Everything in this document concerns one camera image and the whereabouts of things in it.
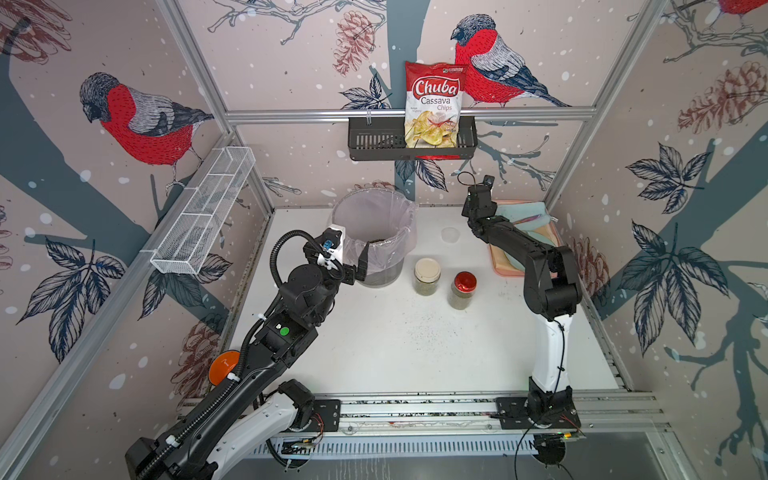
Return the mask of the jar with red lid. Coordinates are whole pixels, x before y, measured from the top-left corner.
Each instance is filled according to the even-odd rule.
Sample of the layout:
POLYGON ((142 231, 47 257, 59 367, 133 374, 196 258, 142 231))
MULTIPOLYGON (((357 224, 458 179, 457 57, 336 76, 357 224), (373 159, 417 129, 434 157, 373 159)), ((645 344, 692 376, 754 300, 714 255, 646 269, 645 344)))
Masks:
POLYGON ((471 303, 477 288, 477 278, 469 271, 456 274, 451 284, 449 305, 456 310, 465 310, 471 303))

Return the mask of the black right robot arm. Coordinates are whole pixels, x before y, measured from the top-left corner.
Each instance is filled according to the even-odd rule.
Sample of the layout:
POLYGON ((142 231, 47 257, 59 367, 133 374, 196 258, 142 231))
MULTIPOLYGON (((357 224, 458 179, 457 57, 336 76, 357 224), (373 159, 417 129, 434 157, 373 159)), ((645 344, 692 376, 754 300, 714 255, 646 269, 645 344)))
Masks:
POLYGON ((542 243, 499 215, 493 184, 494 177, 486 175, 467 185, 462 216, 477 238, 523 266, 523 299, 538 321, 525 409, 533 426, 545 428, 575 411, 566 363, 570 326, 582 300, 578 265, 569 247, 542 243))

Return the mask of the clear plastic jar lid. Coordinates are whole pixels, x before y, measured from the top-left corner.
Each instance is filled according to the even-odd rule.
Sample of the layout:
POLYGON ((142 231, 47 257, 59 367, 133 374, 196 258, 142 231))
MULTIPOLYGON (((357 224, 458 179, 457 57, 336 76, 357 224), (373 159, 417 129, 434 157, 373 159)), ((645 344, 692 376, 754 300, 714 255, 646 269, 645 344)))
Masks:
POLYGON ((461 232, 454 227, 446 227, 441 230, 441 239, 447 244, 455 244, 460 239, 461 232))

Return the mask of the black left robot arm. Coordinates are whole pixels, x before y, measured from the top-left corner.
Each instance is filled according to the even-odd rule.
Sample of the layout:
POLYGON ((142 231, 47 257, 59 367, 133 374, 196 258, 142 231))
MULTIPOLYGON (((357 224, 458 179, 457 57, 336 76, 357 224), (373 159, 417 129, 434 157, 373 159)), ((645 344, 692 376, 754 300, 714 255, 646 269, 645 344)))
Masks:
POLYGON ((345 263, 344 240, 337 225, 318 237, 292 230, 277 240, 269 257, 277 294, 246 333, 234 367, 175 425, 128 449, 131 478, 221 479, 257 446, 311 425, 315 396, 297 380, 253 404, 317 338, 341 285, 365 279, 367 258, 345 263))

